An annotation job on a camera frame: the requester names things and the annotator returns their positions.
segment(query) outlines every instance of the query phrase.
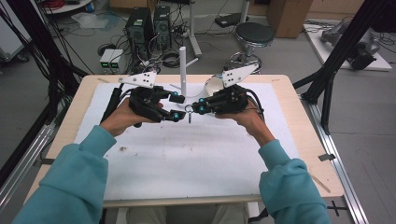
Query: stool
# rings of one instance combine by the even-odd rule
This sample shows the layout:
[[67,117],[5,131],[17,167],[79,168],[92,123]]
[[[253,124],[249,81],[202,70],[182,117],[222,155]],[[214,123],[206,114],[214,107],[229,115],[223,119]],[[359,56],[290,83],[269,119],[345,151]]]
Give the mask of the stool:
[[232,69],[257,63],[259,67],[253,73],[262,69],[262,60],[253,54],[255,47],[264,48],[271,45],[274,33],[270,27],[256,22],[243,22],[236,26],[236,38],[247,46],[245,52],[237,52],[231,56],[229,65]]

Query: teal sleeve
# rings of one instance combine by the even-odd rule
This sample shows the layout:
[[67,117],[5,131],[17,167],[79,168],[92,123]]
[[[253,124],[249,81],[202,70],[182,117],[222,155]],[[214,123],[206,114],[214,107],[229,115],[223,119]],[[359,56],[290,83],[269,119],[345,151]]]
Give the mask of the teal sleeve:
[[268,172],[260,180],[262,201],[276,223],[331,223],[306,165],[291,160],[278,140],[259,149]]
[[105,153],[116,143],[94,126],[65,146],[13,223],[99,223],[107,180]]

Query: hand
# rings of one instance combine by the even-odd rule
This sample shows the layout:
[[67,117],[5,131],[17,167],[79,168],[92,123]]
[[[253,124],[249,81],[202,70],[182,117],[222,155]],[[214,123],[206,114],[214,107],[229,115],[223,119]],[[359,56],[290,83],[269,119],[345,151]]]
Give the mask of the hand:
[[246,128],[247,132],[256,139],[261,147],[275,140],[264,120],[260,117],[257,107],[250,100],[244,111],[236,114],[216,115],[216,118],[235,120],[237,124]]
[[142,116],[136,115],[134,111],[128,106],[129,97],[125,98],[117,109],[105,119],[100,126],[111,133],[113,136],[118,136],[125,132],[125,130],[136,123],[154,121],[146,119]]

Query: pants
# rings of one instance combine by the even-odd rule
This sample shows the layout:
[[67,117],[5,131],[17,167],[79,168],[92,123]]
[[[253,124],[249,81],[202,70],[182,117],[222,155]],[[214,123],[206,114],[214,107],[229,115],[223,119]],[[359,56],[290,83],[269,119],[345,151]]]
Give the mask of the pants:
[[[128,224],[166,224],[166,208],[136,207],[126,214]],[[247,224],[248,216],[243,203],[219,204],[212,224]]]

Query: computer tower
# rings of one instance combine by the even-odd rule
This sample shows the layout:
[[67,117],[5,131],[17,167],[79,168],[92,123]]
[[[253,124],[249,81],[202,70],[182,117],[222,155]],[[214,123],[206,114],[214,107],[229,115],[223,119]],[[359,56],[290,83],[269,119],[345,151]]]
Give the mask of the computer tower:
[[134,7],[125,25],[127,37],[134,44],[139,57],[143,60],[151,58],[154,50],[154,28],[152,26],[151,13],[148,7]]
[[168,6],[156,6],[154,11],[154,30],[157,37],[157,49],[172,48],[171,33],[171,8]]

